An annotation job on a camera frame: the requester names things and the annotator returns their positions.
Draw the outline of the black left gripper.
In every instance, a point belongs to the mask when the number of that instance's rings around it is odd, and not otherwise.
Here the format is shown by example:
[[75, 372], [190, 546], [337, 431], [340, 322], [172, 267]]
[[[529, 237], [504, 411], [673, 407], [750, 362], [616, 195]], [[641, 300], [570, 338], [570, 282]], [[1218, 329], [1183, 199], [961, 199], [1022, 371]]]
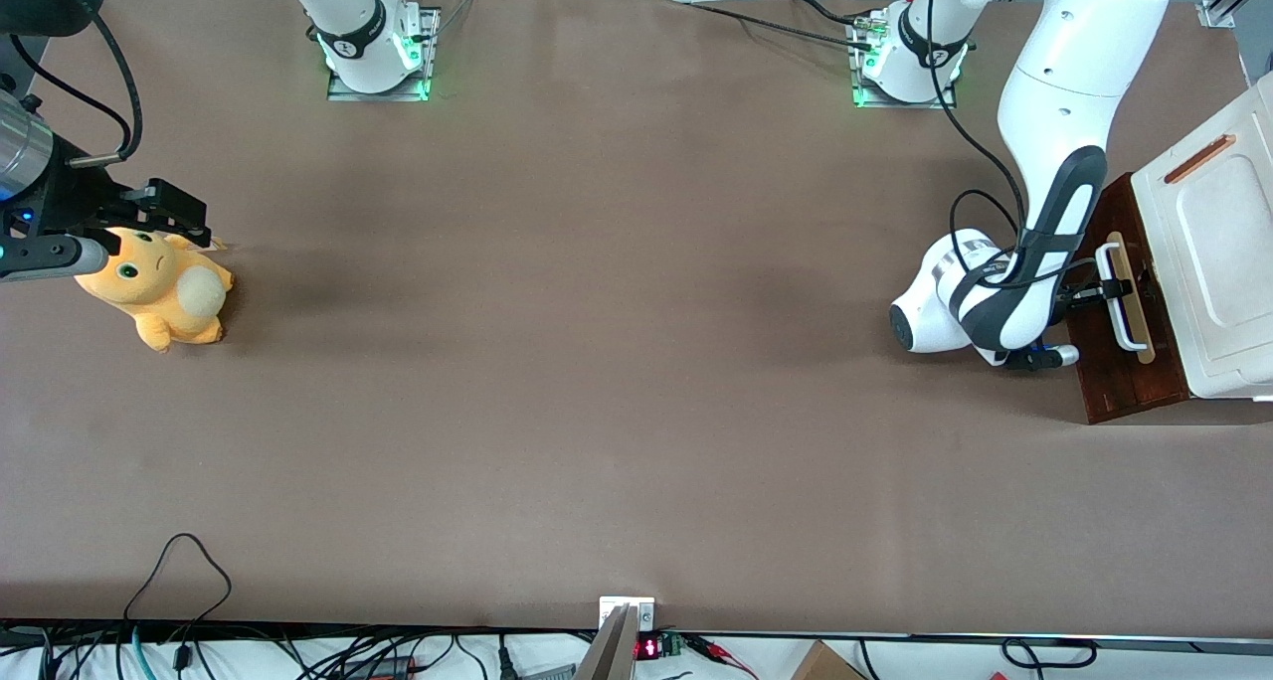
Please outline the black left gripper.
[[1133, 281], [1128, 278], [1101, 278], [1097, 284], [1085, 287], [1064, 287], [1062, 290], [1062, 312], [1081, 308], [1100, 302], [1122, 299], [1136, 292]]

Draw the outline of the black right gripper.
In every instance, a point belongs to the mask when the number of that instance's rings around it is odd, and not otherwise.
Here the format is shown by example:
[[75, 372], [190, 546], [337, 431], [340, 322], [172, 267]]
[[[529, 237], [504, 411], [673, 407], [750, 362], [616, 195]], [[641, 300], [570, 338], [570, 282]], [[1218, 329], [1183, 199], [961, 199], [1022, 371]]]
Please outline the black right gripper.
[[84, 229], [127, 228], [179, 236], [199, 250], [213, 246], [207, 206], [176, 185], [146, 181], [146, 209], [103, 168], [76, 169], [81, 150], [59, 135], [47, 143], [3, 145], [3, 236], [76, 236]]

